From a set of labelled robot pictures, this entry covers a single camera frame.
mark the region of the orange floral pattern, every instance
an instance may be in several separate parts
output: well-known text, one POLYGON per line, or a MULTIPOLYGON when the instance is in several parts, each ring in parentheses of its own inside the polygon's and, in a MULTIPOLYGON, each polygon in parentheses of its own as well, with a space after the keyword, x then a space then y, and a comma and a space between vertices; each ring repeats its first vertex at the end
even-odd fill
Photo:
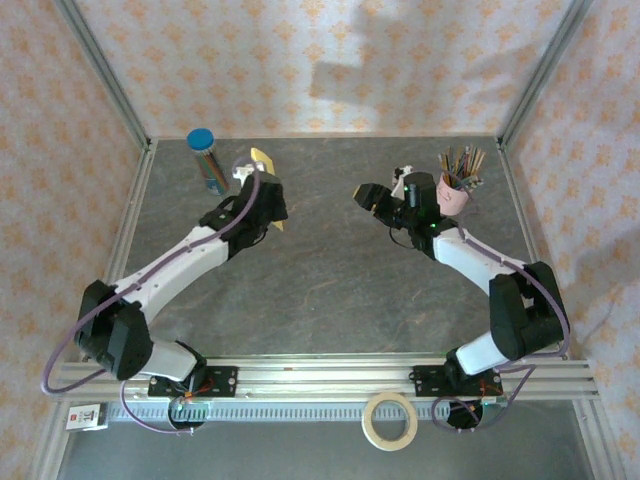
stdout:
POLYGON ((594 2, 510 152, 628 478, 640 476, 638 25, 635 2, 594 2))
POLYGON ((26 478, 39 375, 103 274, 139 148, 49 0, 0 2, 1 478, 26 478))
POLYGON ((570 0, 79 4, 150 135, 252 137, 496 133, 570 0))

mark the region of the tape roll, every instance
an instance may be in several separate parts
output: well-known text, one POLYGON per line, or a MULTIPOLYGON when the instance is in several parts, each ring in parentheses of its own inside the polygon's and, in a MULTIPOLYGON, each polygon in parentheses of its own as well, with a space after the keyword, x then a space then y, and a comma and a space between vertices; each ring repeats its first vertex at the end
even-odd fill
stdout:
POLYGON ((364 436, 367 437, 367 440, 380 450, 384 450, 385 452, 402 450, 413 441, 416 433, 418 433, 418 415, 416 409, 411 405, 409 400, 399 393, 379 393, 369 400, 369 403, 367 403, 367 406, 364 408, 364 413, 362 414, 362 431, 364 432, 364 436), (382 438, 373 428, 373 412, 378 405, 383 402, 393 402, 400 405, 407 415, 404 433, 395 440, 382 438))

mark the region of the cylindrical container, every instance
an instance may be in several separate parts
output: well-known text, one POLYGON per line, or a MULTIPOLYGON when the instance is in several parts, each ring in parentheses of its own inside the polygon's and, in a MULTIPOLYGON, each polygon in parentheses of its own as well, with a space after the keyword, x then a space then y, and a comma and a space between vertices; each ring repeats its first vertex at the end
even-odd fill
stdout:
POLYGON ((447 217, 458 215, 469 199, 469 195, 464 190, 456 190, 447 185, 444 181, 444 174, 440 175, 437 192, 440 213, 447 217))
POLYGON ((229 182, 213 153, 214 141, 213 133, 206 128, 197 128, 187 135, 187 143, 195 154, 207 190, 213 195, 224 195, 229 182))

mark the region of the patterned wallpaper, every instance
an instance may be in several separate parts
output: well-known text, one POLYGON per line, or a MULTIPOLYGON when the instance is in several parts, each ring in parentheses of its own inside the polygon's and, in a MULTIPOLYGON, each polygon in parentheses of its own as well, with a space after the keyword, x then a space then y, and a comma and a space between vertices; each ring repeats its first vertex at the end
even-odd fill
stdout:
POLYGON ((41 369, 104 272, 139 149, 52 0, 0 18, 0 478, 19 480, 41 369))
POLYGON ((569 0, 79 0, 152 136, 496 133, 569 0))
POLYGON ((640 478, 638 25, 635 0, 594 2, 510 152, 630 479, 640 478))

